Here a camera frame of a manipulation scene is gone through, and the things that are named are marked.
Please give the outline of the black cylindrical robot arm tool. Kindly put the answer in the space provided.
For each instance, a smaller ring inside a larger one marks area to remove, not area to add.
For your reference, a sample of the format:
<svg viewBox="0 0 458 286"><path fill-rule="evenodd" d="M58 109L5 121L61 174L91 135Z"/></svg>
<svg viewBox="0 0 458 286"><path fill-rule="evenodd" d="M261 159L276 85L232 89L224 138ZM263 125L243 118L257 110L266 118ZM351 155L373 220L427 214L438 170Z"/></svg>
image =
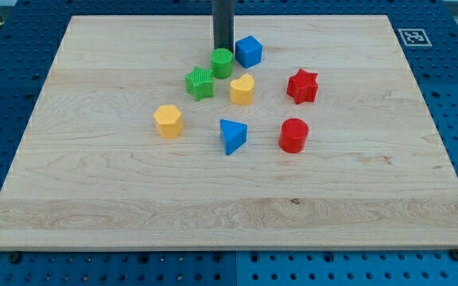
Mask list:
<svg viewBox="0 0 458 286"><path fill-rule="evenodd" d="M234 51L234 0L212 0L214 48Z"/></svg>

